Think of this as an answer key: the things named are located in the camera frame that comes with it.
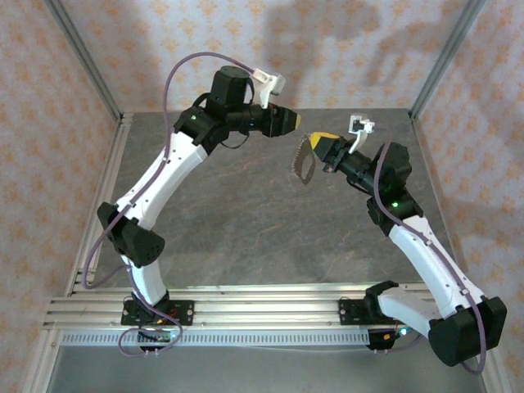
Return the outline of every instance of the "purple cable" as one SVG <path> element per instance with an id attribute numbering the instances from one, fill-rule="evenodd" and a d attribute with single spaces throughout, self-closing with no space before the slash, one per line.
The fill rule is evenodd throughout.
<path id="1" fill-rule="evenodd" d="M 453 266 L 448 261 L 448 259 L 445 257 L 445 255 L 436 247 L 432 242 L 429 241 L 429 239 L 424 236 L 423 233 L 417 231 L 415 228 L 407 225 L 406 223 L 402 222 L 400 219 L 396 218 L 394 215 L 392 215 L 384 206 L 382 203 L 382 200 L 380 199 L 380 195 L 378 192 L 378 181 L 380 178 L 380 173 L 382 171 L 382 166 L 384 165 L 384 160 L 386 159 L 386 153 L 391 145 L 391 141 L 393 139 L 393 133 L 386 129 L 386 131 L 389 132 L 390 137 L 386 144 L 384 145 L 384 148 L 382 149 L 382 152 L 380 154 L 380 157 L 378 158 L 377 168 L 375 170 L 375 175 L 373 177 L 373 196 L 375 197 L 375 200 L 377 201 L 377 205 L 382 210 L 382 213 L 384 213 L 387 218 L 391 219 L 395 224 L 407 229 L 410 231 L 414 236 L 419 237 L 425 244 L 429 244 L 429 247 L 431 250 L 440 258 L 442 263 L 445 265 L 445 267 L 449 270 L 449 273 L 453 276 L 453 279 L 457 283 L 457 285 L 460 287 L 460 289 L 467 290 L 466 286 L 464 285 L 464 282 L 459 277 L 455 269 L 453 269 Z M 475 375 L 482 374 L 482 371 L 484 370 L 484 366 L 486 365 L 486 351 L 487 351 L 487 345 L 486 345 L 486 331 L 484 329 L 484 323 L 482 322 L 481 312 L 478 309 L 477 304 L 473 300 L 471 294 L 469 291 L 465 291 L 466 293 L 466 299 L 469 302 L 469 305 L 472 307 L 473 313 L 475 314 L 475 318 L 477 319 L 477 326 L 478 326 L 478 332 L 480 335 L 480 341 L 481 341 L 481 359 L 478 362 L 478 368 L 477 370 L 471 369 L 467 364 L 462 363 L 462 366 L 470 373 Z"/>
<path id="2" fill-rule="evenodd" d="M 242 64 L 240 61 L 237 61 L 235 59 L 232 59 L 229 56 L 225 56 L 225 55 L 222 55 L 220 53 L 215 53 L 215 52 L 198 52 L 198 53 L 193 53 L 192 55 L 184 57 L 181 61 L 179 61 L 173 67 L 173 69 L 171 70 L 171 72 L 169 73 L 169 75 L 167 77 L 167 80 L 165 81 L 164 96 L 162 98 L 162 111 L 163 111 L 163 114 L 164 114 L 164 126 L 165 126 L 165 148 L 164 148 L 164 158 L 165 158 L 165 160 L 160 162 L 160 165 L 156 169 L 155 173 L 151 176 L 151 178 L 149 180 L 147 180 L 147 182 L 142 186 L 142 188 L 140 188 L 137 191 L 135 196 L 133 198 L 131 198 L 129 203 L 126 206 L 124 206 L 124 208 L 118 213 L 118 215 L 109 223 L 107 228 L 102 231 L 102 235 L 100 235 L 98 237 L 98 239 L 94 242 L 93 246 L 89 250 L 88 256 L 87 256 L 87 258 L 85 260 L 85 263 L 84 263 L 84 269 L 82 270 L 82 287 L 84 287 L 85 289 L 95 289 L 95 288 L 98 288 L 99 286 L 103 285 L 104 283 L 106 283 L 109 279 L 111 279 L 121 269 L 127 268 L 129 281 L 131 282 L 131 286 L 133 287 L 134 292 L 137 294 L 138 299 L 140 299 L 140 301 L 151 312 L 161 316 L 164 319 L 167 319 L 167 320 L 171 321 L 180 330 L 179 335 L 172 342 L 170 342 L 167 346 L 161 348 L 160 350 L 155 350 L 157 355 L 160 352 L 164 352 L 166 350 L 169 350 L 169 349 L 173 348 L 173 346 L 177 342 L 180 341 L 180 339 L 182 338 L 182 334 L 183 334 L 182 325 L 180 325 L 180 323 L 178 321 L 176 321 L 175 319 L 171 318 L 169 315 L 160 312 L 158 309 L 155 309 L 152 305 L 147 303 L 147 300 L 144 298 L 142 293 L 139 291 L 139 289 L 137 287 L 137 284 L 134 281 L 133 273 L 131 272 L 131 268 L 128 265 L 122 264 L 121 266 L 119 266 L 117 269 L 114 269 L 111 273 L 109 273 L 108 276 L 104 277 L 100 282 L 97 282 L 96 284 L 88 284 L 88 271 L 89 271 L 89 267 L 91 266 L 91 263 L 93 261 L 93 257 L 95 255 L 95 253 L 97 252 L 98 248 L 100 247 L 100 245 L 102 244 L 103 240 L 107 237 L 107 235 L 109 235 L 111 230 L 120 221 L 120 219 L 122 217 L 124 217 L 124 215 L 131 208 L 131 206 L 135 204 L 135 202 L 138 200 L 138 198 L 140 198 L 143 195 L 143 193 L 145 191 L 147 191 L 147 189 L 158 179 L 158 177 L 162 173 L 162 170 L 164 170 L 164 167 L 165 167 L 165 165 L 167 163 L 167 158 L 169 156 L 169 152 L 170 152 L 170 149 L 171 149 L 171 132 L 172 132 L 172 130 L 171 130 L 171 127 L 169 126 L 169 118 L 168 118 L 168 111 L 167 111 L 167 97 L 168 97 L 168 92 L 169 92 L 169 86 L 171 85 L 171 80 L 173 79 L 174 73 L 178 70 L 178 68 L 180 68 L 181 65 L 183 65 L 184 63 L 190 61 L 191 59 L 194 59 L 195 57 L 200 57 L 200 56 L 218 57 L 219 59 L 223 59 L 223 60 L 229 61 L 229 62 L 233 63 L 234 65 L 243 68 L 244 70 L 246 70 L 250 74 L 253 73 L 253 69 L 252 68 L 248 67 L 245 64 Z M 140 354 L 130 354 L 129 352 L 125 352 L 124 349 L 122 348 L 122 340 L 124 339 L 124 336 L 126 334 L 128 334 L 129 332 L 151 333 L 152 331 L 151 330 L 147 330 L 147 329 L 142 329 L 140 327 L 132 327 L 132 328 L 126 330 L 125 332 L 123 332 L 120 335 L 119 340 L 118 340 L 118 347 L 119 347 L 120 353 L 122 355 L 125 355 L 125 356 L 128 356 L 128 357 L 144 356 L 144 354 L 141 354 L 141 353 Z M 168 332 L 168 331 L 160 329 L 160 330 L 156 330 L 156 332 Z"/>
<path id="3" fill-rule="evenodd" d="M 164 158 L 166 158 L 166 160 L 163 160 L 163 161 L 160 162 L 160 165 L 156 169 L 155 173 L 151 176 L 151 178 L 143 185 L 142 188 L 140 188 L 137 191 L 135 196 L 133 198 L 131 198 L 129 203 L 126 206 L 124 206 L 124 208 L 110 222 L 110 224 L 107 226 L 107 228 L 104 229 L 104 231 L 102 232 L 102 235 L 100 235 L 98 237 L 98 239 L 94 242 L 94 244 L 91 247 L 91 249 L 89 250 L 88 256 L 87 256 L 87 258 L 85 260 L 84 269 L 82 270 L 82 287 L 84 287 L 85 289 L 98 288 L 99 286 L 101 286 L 104 283 L 106 283 L 117 272 L 119 272 L 122 268 L 124 268 L 126 266 L 125 264 L 123 264 L 122 266 L 119 266 L 117 269 L 113 270 L 107 277 L 104 277 L 100 282 L 97 282 L 96 284 L 88 284 L 89 267 L 91 266 L 91 263 L 93 261 L 93 257 L 95 255 L 95 253 L 97 252 L 98 248 L 100 247 L 100 245 L 102 244 L 104 239 L 107 237 L 107 235 L 109 235 L 111 230 L 115 227 L 115 225 L 120 221 L 120 219 L 122 217 L 124 217 L 124 215 L 131 208 L 131 206 L 134 205 L 135 202 L 138 200 L 138 198 L 141 197 L 143 195 L 143 193 L 158 179 L 158 177 L 160 176 L 160 174 L 162 173 L 162 170 L 164 169 L 164 167 L 166 165 L 167 157 L 169 156 L 169 151 L 170 151 L 170 148 L 171 148 L 171 132 L 172 132 L 171 127 L 169 126 L 169 118 L 168 118 L 168 111 L 167 111 L 167 96 L 168 96 L 169 86 L 171 85 L 171 80 L 173 79 L 174 73 L 178 70 L 178 68 L 180 68 L 180 66 L 182 64 L 190 61 L 191 59 L 194 59 L 195 57 L 200 57 L 200 56 L 218 57 L 220 59 L 229 61 L 229 62 L 233 63 L 234 65 L 243 68 L 244 70 L 246 70 L 250 74 L 253 73 L 253 69 L 252 68 L 248 67 L 245 64 L 242 64 L 240 61 L 236 61 L 235 59 L 232 59 L 229 56 L 225 56 L 225 55 L 222 55 L 220 53 L 215 53 L 215 52 L 198 52 L 198 53 L 193 53 L 192 55 L 184 57 L 181 61 L 179 61 L 173 67 L 173 69 L 171 70 L 171 72 L 169 73 L 169 75 L 167 77 L 167 80 L 165 81 L 164 96 L 162 98 L 162 111 L 164 113 L 164 126 L 165 126 Z"/>
<path id="4" fill-rule="evenodd" d="M 153 313 L 161 316 L 163 319 L 167 319 L 168 321 L 174 323 L 177 328 L 179 329 L 180 333 L 176 336 L 176 338 L 174 340 L 172 340 L 167 346 L 164 346 L 160 349 L 155 349 L 155 353 L 156 355 L 158 356 L 158 354 L 160 352 L 166 352 L 167 350 L 170 350 L 171 348 L 173 348 L 175 346 L 175 344 L 177 342 L 179 342 L 181 339 L 182 339 L 182 335 L 183 335 L 183 328 L 182 328 L 182 325 L 174 318 L 171 318 L 169 315 L 167 314 L 164 314 L 162 313 L 161 311 L 159 311 L 158 309 L 155 309 L 152 305 L 150 305 L 149 303 L 147 303 L 147 300 L 144 298 L 143 294 L 140 292 L 140 290 L 138 289 L 137 287 L 137 283 L 134 281 L 134 278 L 133 278 L 133 273 L 131 273 L 131 268 L 128 267 L 128 276 L 129 276 L 129 281 L 131 282 L 131 286 L 133 287 L 133 290 L 135 291 L 135 293 L 137 294 L 137 297 L 138 299 L 140 299 L 140 301 Z M 147 330 L 147 329 L 143 329 L 141 327 L 131 327 L 130 329 L 126 330 L 125 332 L 123 332 L 120 337 L 118 338 L 118 349 L 120 351 L 120 353 L 124 356 L 127 356 L 129 358 L 137 358 L 137 357 L 140 357 L 140 356 L 147 356 L 149 354 L 149 351 L 146 351 L 145 353 L 137 353 L 137 354 L 130 354 L 129 352 L 126 352 L 124 350 L 124 348 L 122 347 L 122 340 L 124 339 L 124 336 L 128 333 L 131 333 L 131 332 L 142 332 L 142 333 L 151 333 L 151 332 L 156 332 L 156 333 L 168 333 L 169 331 L 168 330 L 162 330 L 162 329 L 156 329 L 156 330 Z"/>

